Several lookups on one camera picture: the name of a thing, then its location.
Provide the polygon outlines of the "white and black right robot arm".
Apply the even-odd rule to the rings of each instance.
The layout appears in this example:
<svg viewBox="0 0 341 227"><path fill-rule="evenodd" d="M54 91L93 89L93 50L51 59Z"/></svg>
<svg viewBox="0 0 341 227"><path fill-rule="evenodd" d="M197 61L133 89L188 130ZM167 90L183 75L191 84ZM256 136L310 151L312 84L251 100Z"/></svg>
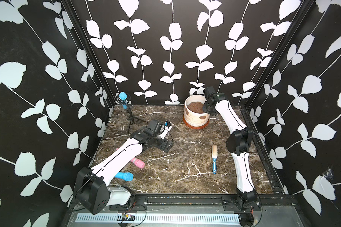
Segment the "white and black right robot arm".
<svg viewBox="0 0 341 227"><path fill-rule="evenodd" d="M207 87L204 96L206 101L203 111L210 115L220 114L230 131L225 144L235 164L237 177L235 204L242 211L251 210L257 203L257 192L249 167L249 148L254 132L238 117L224 93L217 93L213 87Z"/></svg>

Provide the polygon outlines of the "white ceramic pot with mud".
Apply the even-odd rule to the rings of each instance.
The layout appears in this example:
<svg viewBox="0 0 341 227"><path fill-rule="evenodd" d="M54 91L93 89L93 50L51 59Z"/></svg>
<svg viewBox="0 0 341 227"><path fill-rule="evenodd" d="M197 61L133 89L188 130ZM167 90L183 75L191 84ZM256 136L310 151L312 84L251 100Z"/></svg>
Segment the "white ceramic pot with mud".
<svg viewBox="0 0 341 227"><path fill-rule="evenodd" d="M184 123L192 129L203 129L209 124L210 114L203 112L206 99L202 95L192 95L184 103Z"/></svg>

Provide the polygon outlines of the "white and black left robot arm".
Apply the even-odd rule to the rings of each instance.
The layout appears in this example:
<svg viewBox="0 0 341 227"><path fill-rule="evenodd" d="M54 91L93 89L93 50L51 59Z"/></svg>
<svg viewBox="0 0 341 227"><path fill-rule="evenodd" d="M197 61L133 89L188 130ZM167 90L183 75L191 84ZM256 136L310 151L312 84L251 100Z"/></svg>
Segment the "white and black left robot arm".
<svg viewBox="0 0 341 227"><path fill-rule="evenodd" d="M133 132L126 142L112 155L92 168L82 168L76 178L74 199L91 214L100 213L105 207L120 205L130 209L135 202L135 192L128 187L110 187L121 169L148 148L169 152L174 144L167 139L172 125L152 119L147 126Z"/></svg>

